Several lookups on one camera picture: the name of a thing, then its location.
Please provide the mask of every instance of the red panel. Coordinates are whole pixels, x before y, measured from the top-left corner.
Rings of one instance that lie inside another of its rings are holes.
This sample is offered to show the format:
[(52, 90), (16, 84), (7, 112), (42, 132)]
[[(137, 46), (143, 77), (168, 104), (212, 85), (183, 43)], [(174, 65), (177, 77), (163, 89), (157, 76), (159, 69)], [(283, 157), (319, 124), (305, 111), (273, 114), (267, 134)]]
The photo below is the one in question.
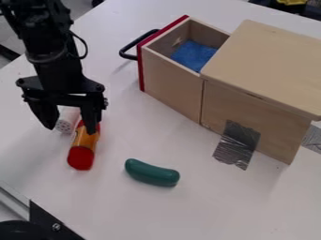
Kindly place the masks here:
[(143, 92), (145, 91), (144, 74), (143, 74), (142, 47), (147, 42), (149, 42), (152, 39), (158, 37), (160, 34), (163, 34), (164, 32), (168, 31), (169, 29), (171, 29), (172, 27), (178, 25), (179, 23), (183, 22), (184, 20), (186, 20), (189, 17), (190, 16), (188, 16), (188, 15), (184, 15), (184, 16), (180, 17), (176, 21), (174, 21), (174, 22), (168, 24), (167, 26), (165, 26), (164, 28), (162, 28), (160, 31), (158, 31), (154, 35), (144, 39), (139, 44), (137, 44), (138, 74), (139, 74), (139, 85), (140, 85), (141, 91), (143, 91)]

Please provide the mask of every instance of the wooden box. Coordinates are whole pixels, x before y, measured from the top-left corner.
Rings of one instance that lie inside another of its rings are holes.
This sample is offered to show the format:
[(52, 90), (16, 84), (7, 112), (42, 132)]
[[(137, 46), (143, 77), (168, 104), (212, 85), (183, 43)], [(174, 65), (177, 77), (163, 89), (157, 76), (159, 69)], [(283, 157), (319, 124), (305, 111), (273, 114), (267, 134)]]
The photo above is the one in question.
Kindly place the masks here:
[[(196, 73), (170, 59), (185, 40), (219, 48)], [(253, 21), (229, 36), (192, 18), (142, 47), (145, 91), (222, 134), (227, 120), (261, 134), (257, 150), (290, 164), (321, 119), (321, 41)]]
[(321, 119), (321, 41), (245, 21), (202, 68), (202, 125), (226, 120), (261, 133), (257, 150), (290, 164)]
[(187, 39), (219, 48), (228, 37), (222, 30), (186, 16), (142, 47), (145, 91), (200, 123), (204, 80), (170, 56)]

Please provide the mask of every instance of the red cap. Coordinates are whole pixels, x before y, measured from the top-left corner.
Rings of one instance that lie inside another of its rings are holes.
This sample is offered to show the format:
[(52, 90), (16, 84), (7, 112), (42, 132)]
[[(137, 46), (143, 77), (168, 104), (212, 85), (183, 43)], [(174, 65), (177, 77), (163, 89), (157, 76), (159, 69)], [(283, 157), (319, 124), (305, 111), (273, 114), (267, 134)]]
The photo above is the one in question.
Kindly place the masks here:
[(94, 162), (94, 153), (81, 146), (73, 146), (69, 150), (68, 164), (76, 170), (90, 170)]

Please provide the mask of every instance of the green cucumber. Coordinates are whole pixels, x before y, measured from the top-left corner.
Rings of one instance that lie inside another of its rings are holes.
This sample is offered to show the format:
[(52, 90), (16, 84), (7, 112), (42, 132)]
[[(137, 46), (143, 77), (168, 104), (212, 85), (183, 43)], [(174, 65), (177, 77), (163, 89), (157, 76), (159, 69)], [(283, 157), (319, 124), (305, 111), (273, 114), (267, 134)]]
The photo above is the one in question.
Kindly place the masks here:
[(125, 169), (132, 178), (151, 185), (173, 187), (179, 180), (178, 171), (156, 167), (134, 158), (127, 159)]

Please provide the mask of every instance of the wooden lid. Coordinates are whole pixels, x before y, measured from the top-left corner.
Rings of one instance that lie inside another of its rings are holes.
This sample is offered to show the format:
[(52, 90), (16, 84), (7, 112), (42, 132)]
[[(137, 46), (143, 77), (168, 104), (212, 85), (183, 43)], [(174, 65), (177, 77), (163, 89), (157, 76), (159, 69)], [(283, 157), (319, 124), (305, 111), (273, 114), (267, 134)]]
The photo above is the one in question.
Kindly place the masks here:
[(201, 76), (321, 120), (321, 40), (247, 20)]

